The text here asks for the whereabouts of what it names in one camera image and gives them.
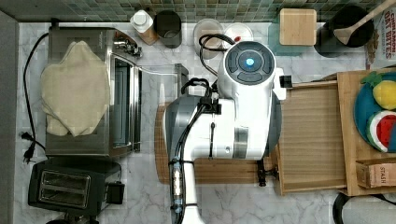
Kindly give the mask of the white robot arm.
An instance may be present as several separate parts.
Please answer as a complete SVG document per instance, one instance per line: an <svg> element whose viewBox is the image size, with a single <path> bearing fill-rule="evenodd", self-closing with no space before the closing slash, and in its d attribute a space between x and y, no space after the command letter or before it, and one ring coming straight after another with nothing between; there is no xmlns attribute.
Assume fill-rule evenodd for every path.
<svg viewBox="0 0 396 224"><path fill-rule="evenodd" d="M256 41L231 45L213 84L194 77L163 113L172 224L204 224L195 189L200 158L259 161L278 143L290 77Z"/></svg>

